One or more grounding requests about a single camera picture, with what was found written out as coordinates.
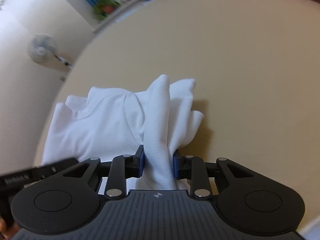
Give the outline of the white standing fan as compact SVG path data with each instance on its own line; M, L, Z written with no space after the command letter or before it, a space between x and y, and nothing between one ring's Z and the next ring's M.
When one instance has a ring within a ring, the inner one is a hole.
M47 63L55 58L68 69L73 68L67 59L57 54L56 42L48 34L36 34L29 42L27 52L29 57L38 64Z

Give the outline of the tan bed mattress sheet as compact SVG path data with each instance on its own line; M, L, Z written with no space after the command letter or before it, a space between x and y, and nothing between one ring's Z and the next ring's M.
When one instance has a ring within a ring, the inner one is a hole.
M181 150L229 158L296 190L319 224L319 0L151 0L99 31L56 101L91 87L196 81L204 114Z

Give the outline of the white long-sleeve shirt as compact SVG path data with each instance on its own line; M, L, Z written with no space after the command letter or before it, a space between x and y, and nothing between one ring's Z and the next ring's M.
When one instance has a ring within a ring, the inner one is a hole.
M191 143L203 119L192 110L194 79L171 83L161 75L142 92L92 87L86 97L70 95L56 104L44 145L42 164L76 158L134 154L144 147L140 178L128 190L187 190L173 174L173 155Z

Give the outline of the striped bed base sheet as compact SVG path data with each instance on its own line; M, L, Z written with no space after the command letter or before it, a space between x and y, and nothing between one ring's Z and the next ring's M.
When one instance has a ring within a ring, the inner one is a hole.
M315 218L310 223L300 229L299 234L307 240L320 239L320 217Z

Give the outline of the green potted plant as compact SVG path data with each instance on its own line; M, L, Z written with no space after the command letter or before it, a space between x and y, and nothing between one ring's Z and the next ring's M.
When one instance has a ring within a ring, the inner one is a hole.
M93 7L93 16L102 21L121 6L118 0L99 0Z

